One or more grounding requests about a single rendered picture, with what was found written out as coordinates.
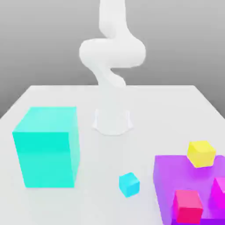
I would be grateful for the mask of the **small cyan cube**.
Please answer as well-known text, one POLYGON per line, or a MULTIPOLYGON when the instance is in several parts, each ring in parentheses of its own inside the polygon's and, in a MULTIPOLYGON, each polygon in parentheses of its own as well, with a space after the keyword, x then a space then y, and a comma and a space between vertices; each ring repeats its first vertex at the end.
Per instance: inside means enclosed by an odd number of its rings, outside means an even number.
POLYGON ((129 172, 119 176, 119 188, 124 196, 128 198, 139 193, 140 181, 134 173, 129 172))

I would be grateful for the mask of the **small yellow cube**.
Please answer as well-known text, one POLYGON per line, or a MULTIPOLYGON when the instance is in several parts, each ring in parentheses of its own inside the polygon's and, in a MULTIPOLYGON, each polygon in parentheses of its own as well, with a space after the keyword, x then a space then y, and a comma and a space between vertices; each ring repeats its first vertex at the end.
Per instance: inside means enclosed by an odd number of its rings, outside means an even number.
POLYGON ((215 156, 216 150, 208 141, 189 143, 187 157, 195 168, 213 166, 215 156))

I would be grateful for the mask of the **small pink cube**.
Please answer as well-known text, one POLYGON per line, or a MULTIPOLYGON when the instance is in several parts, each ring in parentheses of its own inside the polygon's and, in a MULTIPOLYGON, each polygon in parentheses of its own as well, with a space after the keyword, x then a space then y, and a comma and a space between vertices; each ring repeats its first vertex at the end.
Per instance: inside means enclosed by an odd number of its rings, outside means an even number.
POLYGON ((199 193, 196 190, 176 190, 173 211, 177 223, 199 224, 203 213, 199 193))

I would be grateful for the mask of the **small magenta cube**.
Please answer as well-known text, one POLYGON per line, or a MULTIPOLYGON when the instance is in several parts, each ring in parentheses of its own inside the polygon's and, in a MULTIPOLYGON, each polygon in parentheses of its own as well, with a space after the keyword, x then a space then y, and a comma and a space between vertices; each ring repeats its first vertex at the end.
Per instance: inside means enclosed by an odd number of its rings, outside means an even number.
POLYGON ((218 208, 225 209, 225 177, 215 177, 211 195, 218 208))

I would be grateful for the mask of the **large turquoise box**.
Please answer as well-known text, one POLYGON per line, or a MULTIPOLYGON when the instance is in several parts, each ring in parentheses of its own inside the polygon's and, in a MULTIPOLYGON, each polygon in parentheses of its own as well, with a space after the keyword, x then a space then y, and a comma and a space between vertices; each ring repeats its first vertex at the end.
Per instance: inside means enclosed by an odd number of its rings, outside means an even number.
POLYGON ((76 107, 31 107, 12 134, 25 187, 75 186, 80 163, 76 107))

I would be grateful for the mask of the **large purple box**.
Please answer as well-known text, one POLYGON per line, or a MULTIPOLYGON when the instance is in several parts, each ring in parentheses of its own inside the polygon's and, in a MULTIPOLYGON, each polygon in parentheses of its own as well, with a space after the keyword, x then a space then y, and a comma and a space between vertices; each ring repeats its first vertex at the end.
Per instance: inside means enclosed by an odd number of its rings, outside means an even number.
POLYGON ((176 190, 196 190, 199 193, 203 214, 199 225, 225 225, 225 209, 219 209, 211 196, 213 181, 225 177, 225 157, 218 155, 211 167, 195 168, 187 156, 155 156, 153 182, 163 225, 179 224, 173 215, 176 190))

